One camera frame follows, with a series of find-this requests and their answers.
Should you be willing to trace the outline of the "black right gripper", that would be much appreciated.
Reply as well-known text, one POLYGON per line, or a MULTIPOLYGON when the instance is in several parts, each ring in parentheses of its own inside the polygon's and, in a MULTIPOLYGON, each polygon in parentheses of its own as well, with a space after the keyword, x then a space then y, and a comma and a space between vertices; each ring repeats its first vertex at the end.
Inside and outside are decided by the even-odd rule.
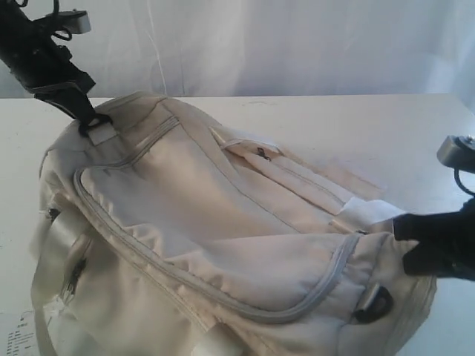
POLYGON ((419 241, 402 258, 405 274, 474 280, 474 200, 450 213, 403 214, 393 230, 397 240, 419 241))

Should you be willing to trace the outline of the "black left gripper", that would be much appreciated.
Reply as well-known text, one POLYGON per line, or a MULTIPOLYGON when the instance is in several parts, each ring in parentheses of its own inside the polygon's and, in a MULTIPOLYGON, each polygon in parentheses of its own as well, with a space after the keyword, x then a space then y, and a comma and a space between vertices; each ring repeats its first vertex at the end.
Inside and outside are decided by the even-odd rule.
POLYGON ((72 61, 69 49, 51 37, 22 37, 22 86, 35 98, 60 109, 84 125, 96 119, 96 111, 87 97, 95 81, 72 61))

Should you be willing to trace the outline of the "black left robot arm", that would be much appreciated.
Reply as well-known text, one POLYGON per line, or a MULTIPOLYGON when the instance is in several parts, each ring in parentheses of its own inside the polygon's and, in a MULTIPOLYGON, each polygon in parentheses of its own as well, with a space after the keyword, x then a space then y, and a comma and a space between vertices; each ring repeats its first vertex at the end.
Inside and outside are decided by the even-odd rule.
POLYGON ((23 12, 27 1, 1 2, 1 61, 35 99, 46 102, 88 127, 96 119, 88 92, 95 81, 72 61, 72 54, 54 39, 91 31, 85 10, 61 11, 59 2, 40 19, 23 12))

